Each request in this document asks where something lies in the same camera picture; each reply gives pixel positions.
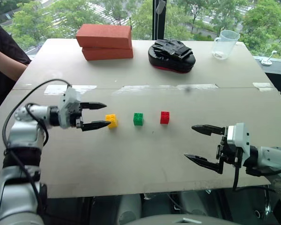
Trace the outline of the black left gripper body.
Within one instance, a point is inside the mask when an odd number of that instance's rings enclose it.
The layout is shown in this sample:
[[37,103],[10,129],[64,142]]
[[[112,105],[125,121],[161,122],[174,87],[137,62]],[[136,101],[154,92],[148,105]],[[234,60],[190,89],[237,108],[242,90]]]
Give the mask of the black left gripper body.
[[82,120],[82,107],[79,103],[74,109],[70,110],[69,123],[71,127],[81,128],[83,125]]

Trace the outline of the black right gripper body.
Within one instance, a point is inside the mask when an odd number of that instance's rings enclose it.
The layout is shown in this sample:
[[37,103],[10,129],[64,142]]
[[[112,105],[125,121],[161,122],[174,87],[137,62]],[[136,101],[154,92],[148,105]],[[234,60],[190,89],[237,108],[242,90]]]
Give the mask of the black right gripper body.
[[216,159],[220,163],[227,163],[234,167],[242,166],[243,149],[236,147],[234,144],[228,144],[227,137],[222,136],[220,144],[217,146]]

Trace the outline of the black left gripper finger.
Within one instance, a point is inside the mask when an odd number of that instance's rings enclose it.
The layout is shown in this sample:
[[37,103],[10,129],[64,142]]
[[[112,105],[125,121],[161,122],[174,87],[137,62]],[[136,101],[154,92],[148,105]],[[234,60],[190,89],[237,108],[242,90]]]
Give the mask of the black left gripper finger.
[[81,109],[90,109],[90,110],[98,110],[107,107],[107,105],[99,102],[81,102]]
[[82,131],[97,130],[106,127],[110,124],[111,124],[110,121],[104,121],[104,120],[93,121],[91,123],[82,123],[81,130]]

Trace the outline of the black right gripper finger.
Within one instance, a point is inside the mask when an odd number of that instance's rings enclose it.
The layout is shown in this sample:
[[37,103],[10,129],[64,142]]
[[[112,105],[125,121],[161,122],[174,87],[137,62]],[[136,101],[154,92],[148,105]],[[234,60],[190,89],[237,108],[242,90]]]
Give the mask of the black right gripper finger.
[[194,162],[195,164],[204,167],[206,169],[212,170],[214,172],[217,172],[218,174],[222,174],[223,173],[223,164],[224,164],[224,160],[223,157],[220,156],[218,158],[218,163],[212,163],[209,162],[206,158],[204,157],[200,157],[200,156],[196,156],[196,155],[191,155],[191,154],[184,154],[185,157],[187,157],[189,160],[191,160],[192,162]]
[[211,136],[211,134],[224,135],[226,128],[212,125],[194,125],[192,129],[198,133]]

